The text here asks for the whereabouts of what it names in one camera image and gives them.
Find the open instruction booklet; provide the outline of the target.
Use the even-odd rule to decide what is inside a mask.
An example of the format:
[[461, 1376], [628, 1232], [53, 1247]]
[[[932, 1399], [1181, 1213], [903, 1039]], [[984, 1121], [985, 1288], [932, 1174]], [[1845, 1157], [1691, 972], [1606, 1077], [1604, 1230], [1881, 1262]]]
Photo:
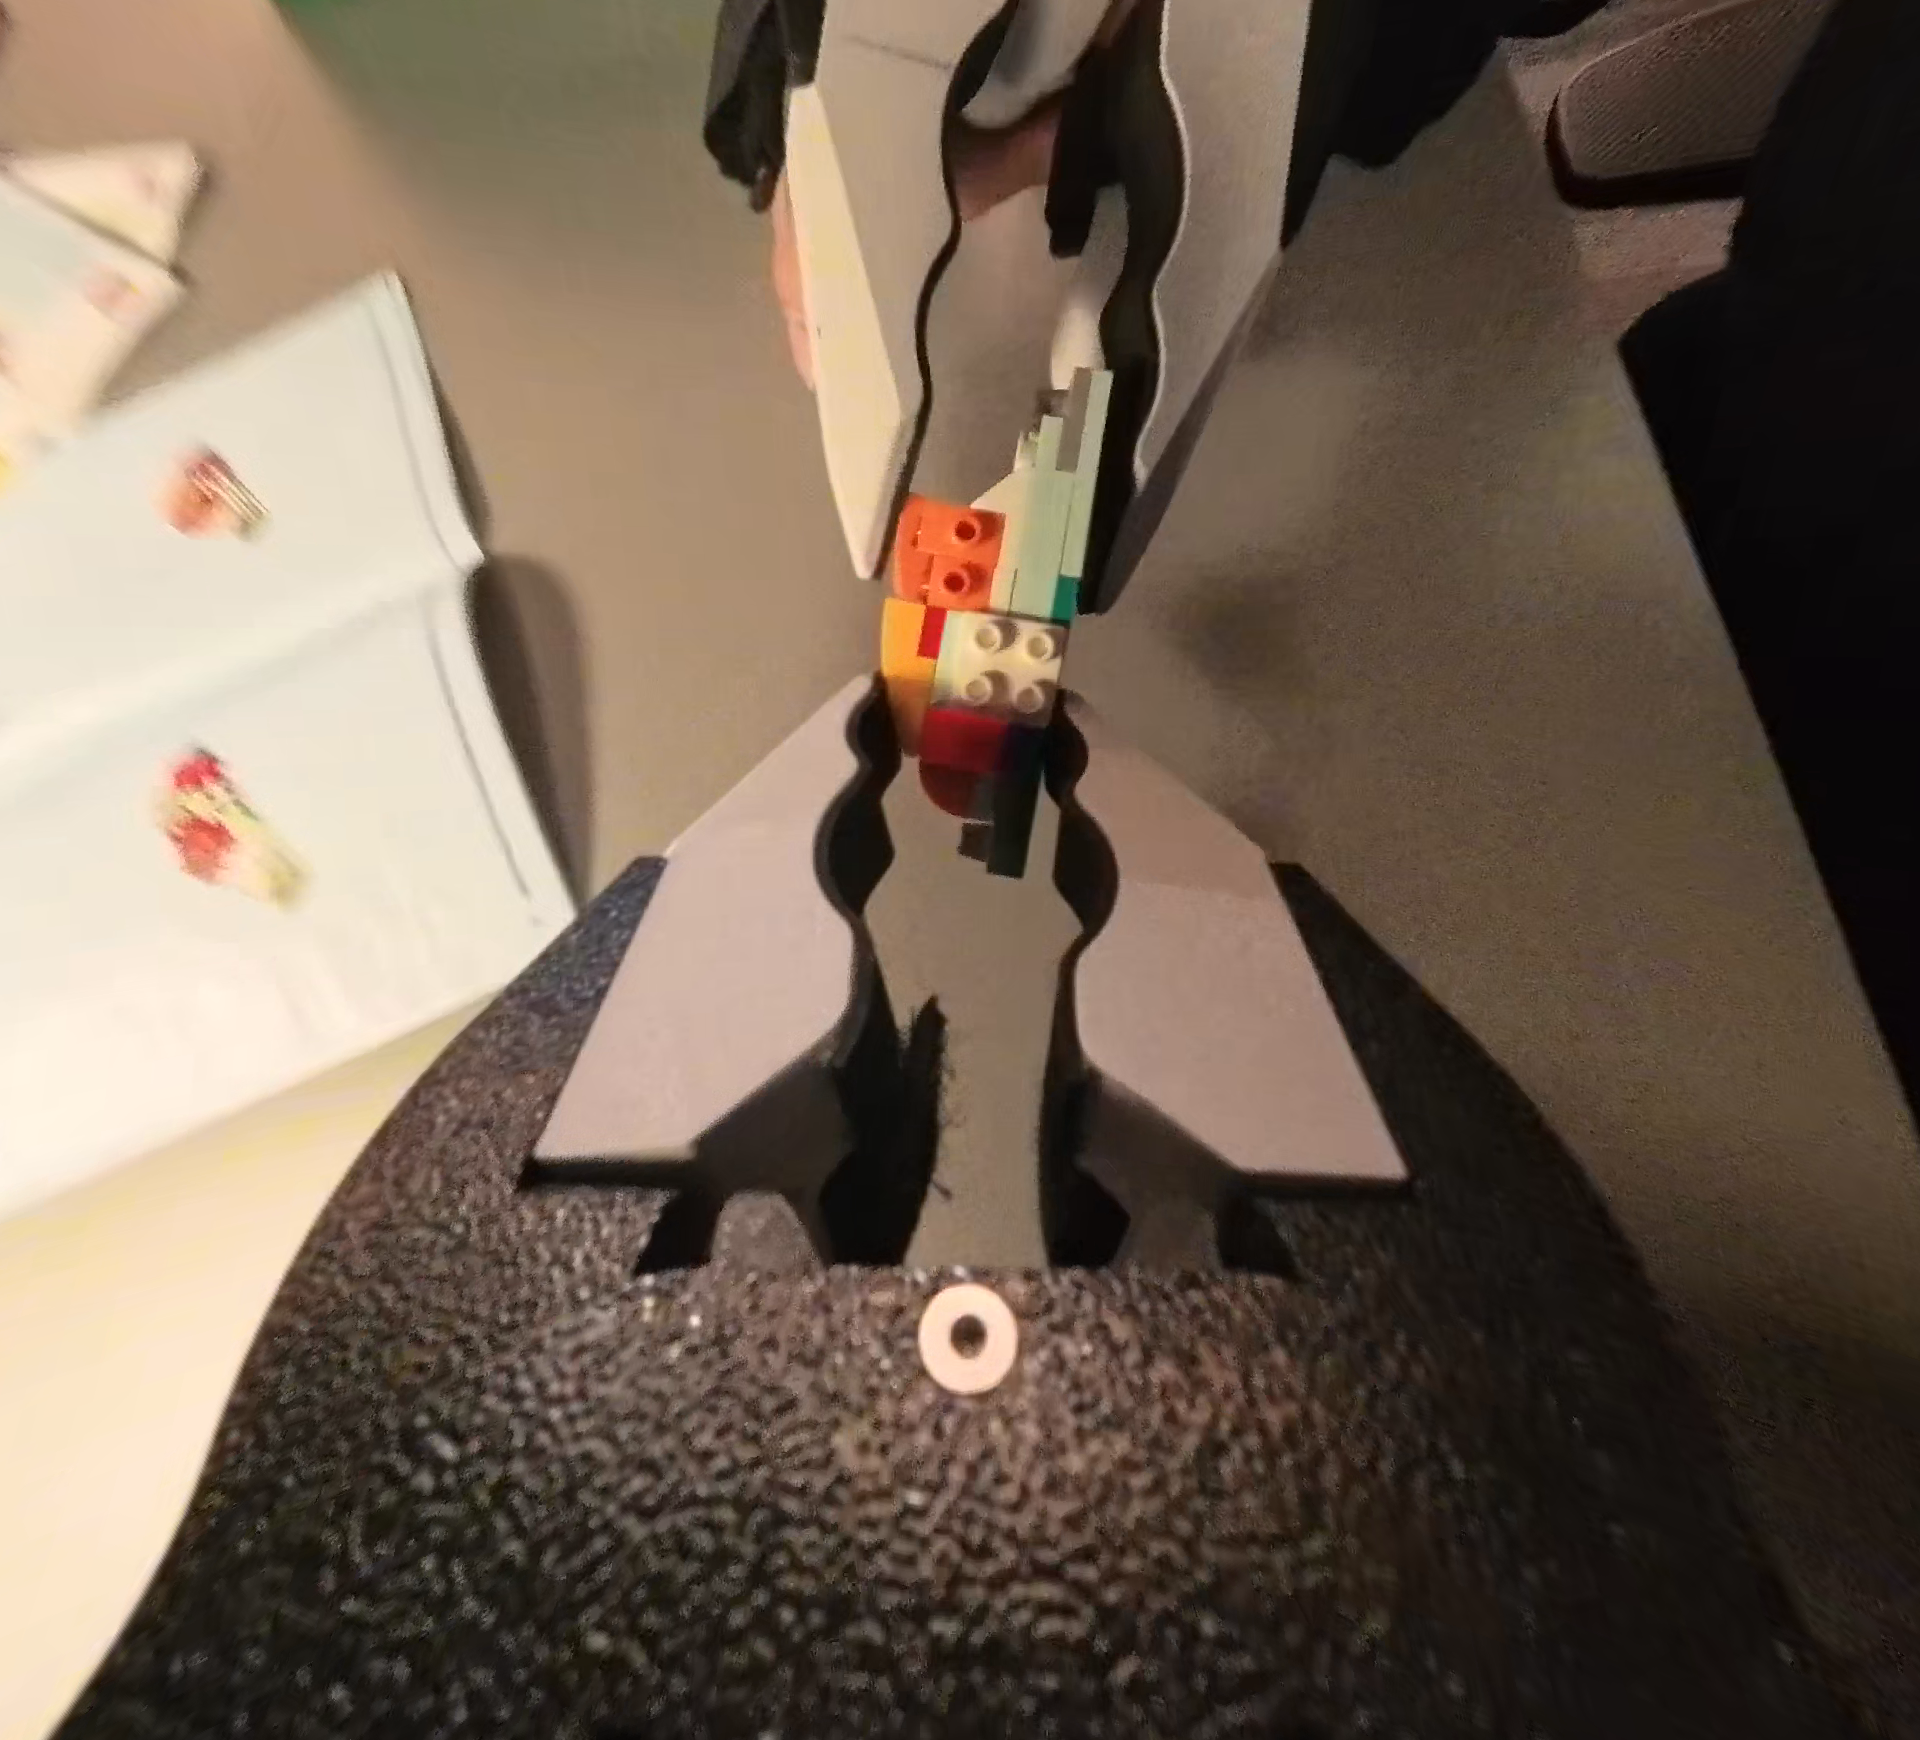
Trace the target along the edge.
[[481, 665], [481, 560], [390, 273], [4, 495], [4, 1216], [563, 932]]

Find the person's right hand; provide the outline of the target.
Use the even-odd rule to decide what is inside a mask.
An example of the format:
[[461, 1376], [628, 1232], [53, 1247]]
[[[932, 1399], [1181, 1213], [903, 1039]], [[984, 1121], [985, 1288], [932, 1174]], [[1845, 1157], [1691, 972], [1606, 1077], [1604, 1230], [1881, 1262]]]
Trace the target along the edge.
[[[1066, 92], [1061, 89], [1009, 126], [960, 122], [955, 136], [947, 141], [947, 163], [953, 169], [957, 214], [964, 223], [1002, 207], [1023, 191], [1049, 184], [1065, 103]], [[794, 367], [803, 385], [813, 390], [812, 332], [803, 303], [798, 230], [781, 173], [773, 181], [768, 214], [773, 297]]]

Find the person's black trouser leg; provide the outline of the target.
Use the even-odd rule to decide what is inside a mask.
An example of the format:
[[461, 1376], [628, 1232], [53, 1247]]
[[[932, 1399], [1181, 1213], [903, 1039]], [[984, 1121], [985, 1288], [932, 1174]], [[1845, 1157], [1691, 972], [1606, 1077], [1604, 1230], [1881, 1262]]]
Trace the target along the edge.
[[1917, 0], [1835, 0], [1720, 274], [1620, 348], [1812, 843], [1913, 872]]

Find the colourful lego model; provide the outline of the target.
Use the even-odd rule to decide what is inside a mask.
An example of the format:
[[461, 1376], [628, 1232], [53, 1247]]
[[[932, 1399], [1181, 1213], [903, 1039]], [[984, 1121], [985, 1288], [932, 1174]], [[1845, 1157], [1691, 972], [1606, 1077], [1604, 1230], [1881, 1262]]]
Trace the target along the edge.
[[1068, 657], [1112, 374], [1074, 370], [978, 498], [910, 493], [881, 605], [881, 681], [899, 754], [962, 856], [1025, 872]]

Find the small closed instruction booklet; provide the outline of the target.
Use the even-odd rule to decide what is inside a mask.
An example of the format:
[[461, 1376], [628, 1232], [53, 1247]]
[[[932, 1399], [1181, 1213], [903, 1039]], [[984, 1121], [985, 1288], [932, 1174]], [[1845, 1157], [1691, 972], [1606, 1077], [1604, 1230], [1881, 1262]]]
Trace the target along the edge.
[[204, 166], [183, 140], [8, 154], [1, 166], [1, 479], [73, 434], [177, 306]]

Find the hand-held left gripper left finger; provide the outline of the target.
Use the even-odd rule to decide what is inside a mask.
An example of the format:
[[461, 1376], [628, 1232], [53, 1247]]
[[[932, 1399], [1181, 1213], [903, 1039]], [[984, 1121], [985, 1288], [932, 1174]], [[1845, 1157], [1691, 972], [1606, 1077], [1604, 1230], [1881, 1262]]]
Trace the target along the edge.
[[668, 850], [532, 1152], [537, 1177], [819, 1192], [886, 1090], [868, 901], [899, 771], [855, 676]]

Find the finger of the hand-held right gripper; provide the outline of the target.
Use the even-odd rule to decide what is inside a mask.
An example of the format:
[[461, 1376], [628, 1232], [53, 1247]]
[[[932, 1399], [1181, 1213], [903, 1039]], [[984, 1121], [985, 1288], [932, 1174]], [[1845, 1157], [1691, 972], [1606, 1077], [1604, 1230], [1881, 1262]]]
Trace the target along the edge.
[[837, 518], [881, 571], [924, 438], [927, 313], [957, 240], [947, 119], [981, 84], [1016, 0], [823, 0], [787, 100], [786, 191]]
[[1102, 606], [1143, 563], [1280, 264], [1311, 0], [1161, 0], [1119, 58]]

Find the grey shoe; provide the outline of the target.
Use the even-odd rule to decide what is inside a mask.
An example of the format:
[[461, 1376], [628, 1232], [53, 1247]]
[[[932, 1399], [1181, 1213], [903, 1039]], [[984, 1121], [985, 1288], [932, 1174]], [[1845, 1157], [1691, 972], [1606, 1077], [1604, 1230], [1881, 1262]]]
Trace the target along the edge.
[[1729, 0], [1654, 26], [1556, 94], [1545, 155], [1583, 213], [1736, 200], [1837, 0]]

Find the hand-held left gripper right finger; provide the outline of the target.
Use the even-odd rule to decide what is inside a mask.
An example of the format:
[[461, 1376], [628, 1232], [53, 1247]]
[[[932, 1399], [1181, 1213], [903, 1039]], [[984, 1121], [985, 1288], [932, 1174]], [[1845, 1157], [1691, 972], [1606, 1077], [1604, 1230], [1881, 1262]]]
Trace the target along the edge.
[[1111, 1192], [1405, 1186], [1264, 850], [1093, 704], [1066, 701], [1059, 725], [1083, 1167]]

